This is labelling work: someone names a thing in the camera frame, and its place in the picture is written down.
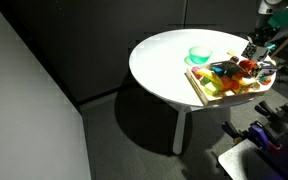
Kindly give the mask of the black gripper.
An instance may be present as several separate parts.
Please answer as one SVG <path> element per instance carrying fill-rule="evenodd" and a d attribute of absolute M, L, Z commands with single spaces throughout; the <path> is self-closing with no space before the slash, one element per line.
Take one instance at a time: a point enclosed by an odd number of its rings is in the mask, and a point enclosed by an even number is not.
<path fill-rule="evenodd" d="M 260 79 L 263 76 L 273 75 L 277 71 L 276 63 L 269 61 L 260 61 L 257 62 L 252 70 L 252 75 L 256 79 Z"/>

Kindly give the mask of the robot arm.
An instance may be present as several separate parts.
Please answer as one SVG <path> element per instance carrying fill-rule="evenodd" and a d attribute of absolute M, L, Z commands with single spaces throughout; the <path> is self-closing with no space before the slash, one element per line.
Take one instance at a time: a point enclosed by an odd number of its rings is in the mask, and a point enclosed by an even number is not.
<path fill-rule="evenodd" d="M 264 61 L 272 42 L 288 33 L 288 0 L 261 0 L 255 30 L 248 35 L 250 59 Z"/>

